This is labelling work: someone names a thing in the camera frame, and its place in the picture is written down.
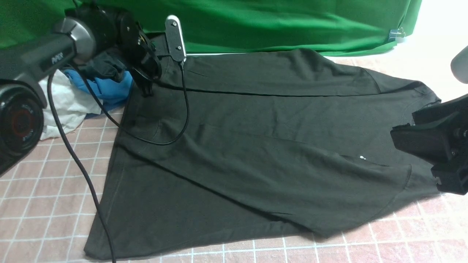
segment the green fabric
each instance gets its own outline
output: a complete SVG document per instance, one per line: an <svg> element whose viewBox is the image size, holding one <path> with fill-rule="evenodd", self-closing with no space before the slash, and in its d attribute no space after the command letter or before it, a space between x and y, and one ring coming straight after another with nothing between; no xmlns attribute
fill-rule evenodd
<svg viewBox="0 0 468 263"><path fill-rule="evenodd" d="M148 32L174 14L188 52L310 48L328 56L390 50L391 29L413 32L422 0L98 0L125 7ZM72 7L71 0L0 0L0 47L33 39Z"/></svg>

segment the binder clip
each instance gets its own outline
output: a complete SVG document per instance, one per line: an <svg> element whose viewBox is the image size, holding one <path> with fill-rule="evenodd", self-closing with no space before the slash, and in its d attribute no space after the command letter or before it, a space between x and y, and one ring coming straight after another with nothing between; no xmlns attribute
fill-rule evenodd
<svg viewBox="0 0 468 263"><path fill-rule="evenodd" d="M406 33L403 30L403 28L392 29L390 30L390 33L388 35L388 41L389 42L396 41L398 38L401 39L401 38L404 38L405 36L406 36Z"/></svg>

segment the blue cloth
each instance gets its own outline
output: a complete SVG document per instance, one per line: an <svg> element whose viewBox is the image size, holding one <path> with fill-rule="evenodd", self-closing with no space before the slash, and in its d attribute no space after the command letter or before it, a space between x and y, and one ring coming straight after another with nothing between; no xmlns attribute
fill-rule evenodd
<svg viewBox="0 0 468 263"><path fill-rule="evenodd" d="M80 90L89 94L85 82L75 70L67 69L63 73ZM132 87L133 78L129 71L126 71L121 82L115 82L112 79L88 80L91 89L96 96L102 100L104 108L109 111L122 105L127 100Z"/></svg>

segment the black cord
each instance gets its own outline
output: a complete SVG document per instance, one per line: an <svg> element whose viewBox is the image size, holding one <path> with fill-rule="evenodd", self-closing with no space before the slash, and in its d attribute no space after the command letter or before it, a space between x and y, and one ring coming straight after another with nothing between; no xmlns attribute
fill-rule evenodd
<svg viewBox="0 0 468 263"><path fill-rule="evenodd" d="M102 227L104 228L104 232L106 233L107 240L109 242L109 248L110 248L110 255L112 257L112 262L116 263L116 257L114 254L114 244L112 243L112 239L110 238L109 230L107 228L107 225L104 221L104 216L101 212L100 206L99 206L99 200L97 199L96 195L96 190L94 189L93 183L91 182L91 178L89 178L88 173L86 172L86 169L84 168L83 164L81 163L80 159L78 156L76 156L75 151L73 150L73 147L70 145L70 142L68 141L65 132L63 131L62 124L60 122L59 116L57 114L57 110L55 109L53 97L52 97L52 79L54 77L54 74L51 74L47 80L47 97L49 98L49 105L51 107L51 112L52 115L54 116L55 124L57 125L58 131L60 133L60 136L62 137L62 140L65 144L65 147L69 151L70 155L72 156L73 160L75 160L76 164L80 168L81 172L83 173L86 182L88 183L89 190L91 191L91 196L93 197L94 204L96 206L96 211L99 217L99 220L101 220Z"/></svg>
<svg viewBox="0 0 468 263"><path fill-rule="evenodd" d="M78 67L74 64L71 64L72 68L80 75L80 77L83 79L83 82L85 83L86 85L86 88L88 88L88 91L89 93L91 94L91 96L94 98L94 100L96 101L96 103L99 105L99 107L101 108L102 112L107 116L107 118L109 118L110 121L113 122L113 124L115 124L119 129L121 129L123 132L127 133L128 135L130 135L131 137L137 139L137 140L140 140L140 141L143 141L143 142L146 142L146 143L149 143L149 144L152 144L152 145L158 145L158 146L167 146L167 145L170 145L170 144L173 144L175 143L178 139L180 139L183 135L183 133L185 132L185 130L187 129L187 126L189 125L189 119L190 119L190 108L189 108L189 98L187 96L187 88L185 86L185 71L184 71L184 68L183 68L183 62L179 64L180 66L180 69L181 69L181 72L182 72L182 90L183 90L183 96L185 98L185 107L187 109L187 117L185 118L185 124L182 128L182 130L180 131L180 133L172 140L172 141L169 141L169 142L164 142L164 143L159 143L159 142L153 142L153 141L149 141L149 140L146 140L146 139L143 139L143 138L140 138L138 136L135 136L133 134L131 134L128 130L126 130L125 128L123 128L122 126L120 126L120 124L114 120L114 118L112 118L112 116L106 111L106 109L104 108L104 106L102 105L102 103L99 101L99 99L97 98L96 94L94 93L93 89L91 88L91 86L89 85L88 83L88 80L86 79L86 77L81 73L81 71L78 69Z"/></svg>

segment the white cloth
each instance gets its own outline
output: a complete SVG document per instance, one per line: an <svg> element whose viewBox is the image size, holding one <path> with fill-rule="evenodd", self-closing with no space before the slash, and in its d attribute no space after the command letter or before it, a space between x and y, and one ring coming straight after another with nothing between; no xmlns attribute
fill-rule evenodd
<svg viewBox="0 0 468 263"><path fill-rule="evenodd" d="M47 98L47 78L41 80L39 85ZM101 108L94 101L93 97L76 88L68 77L59 70L55 72L52 80L52 97L65 134L78 128L87 113L101 113ZM49 99L47 99L47 108L44 109L44 130L41 140L56 137L60 137L60 133L51 112Z"/></svg>

